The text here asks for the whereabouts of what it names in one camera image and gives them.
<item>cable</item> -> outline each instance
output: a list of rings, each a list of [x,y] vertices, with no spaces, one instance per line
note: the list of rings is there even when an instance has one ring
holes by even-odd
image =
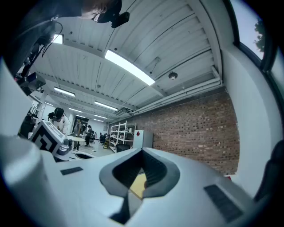
[[[63,26],[62,26],[62,24],[59,23],[59,22],[56,22],[56,23],[58,23],[58,24],[61,25],[61,31],[60,31],[60,33],[57,35],[57,37],[58,37],[58,36],[61,34],[62,30],[63,30]],[[51,42],[51,43],[49,44],[49,46],[44,49],[43,54],[41,55],[41,57],[43,57],[43,55],[45,54],[45,52],[48,50],[48,48],[49,48],[52,44],[53,44],[53,42]]]

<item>person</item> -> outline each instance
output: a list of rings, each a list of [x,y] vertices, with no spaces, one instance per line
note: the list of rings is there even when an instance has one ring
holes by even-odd
[[[49,121],[65,136],[67,136],[68,125],[70,124],[68,118],[65,116],[64,110],[57,107],[54,113],[49,114]]]
[[[7,67],[15,76],[36,43],[50,44],[59,17],[80,17],[97,23],[115,22],[121,7],[121,0],[39,0],[16,29],[7,34],[9,39],[3,54]]]
[[[90,137],[91,137],[91,134],[92,134],[92,126],[88,125],[88,131],[87,131],[87,135],[86,135],[86,145],[85,147],[89,146],[89,143],[90,143]]]
[[[79,137],[80,133],[81,133],[81,128],[82,128],[82,124],[81,124],[81,120],[78,119],[77,120],[77,123],[73,129],[73,136],[74,137]],[[74,149],[76,149],[78,145],[78,142],[77,141],[74,141]]]

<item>floor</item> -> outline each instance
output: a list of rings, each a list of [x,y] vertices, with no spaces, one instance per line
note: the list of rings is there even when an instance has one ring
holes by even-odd
[[[99,144],[99,140],[95,140],[95,143],[90,143],[89,147],[85,147],[86,142],[81,142],[79,146],[79,151],[89,153],[96,157],[101,157],[105,155],[114,154],[114,152],[107,148],[104,149],[102,144]]]

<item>metal shelving unit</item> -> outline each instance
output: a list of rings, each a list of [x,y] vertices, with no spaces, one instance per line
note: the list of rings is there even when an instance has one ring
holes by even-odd
[[[112,141],[110,141],[111,144],[114,146],[109,146],[110,149],[116,153],[116,145],[117,144],[126,144],[126,143],[133,143],[134,138],[134,131],[136,130],[136,123],[131,124],[125,121],[125,123],[118,125],[112,125],[110,130],[110,138]]]

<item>ceiling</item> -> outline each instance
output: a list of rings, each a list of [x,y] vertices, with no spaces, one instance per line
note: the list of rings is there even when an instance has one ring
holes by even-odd
[[[130,21],[116,29],[110,23],[59,18],[63,45],[53,43],[32,70],[46,79],[44,89],[56,103],[110,121],[127,117],[124,111],[118,114],[94,102],[133,111],[213,79],[212,67],[221,68],[216,63],[220,50],[212,48],[205,33],[210,31],[208,24],[203,27],[203,15],[199,13],[201,19],[193,11],[197,4],[194,0],[122,0],[121,12],[127,10]],[[104,59],[109,49],[134,63],[155,83],[148,86]],[[172,71],[178,74],[175,80],[168,77]],[[55,92],[55,86],[75,93],[75,97]]]

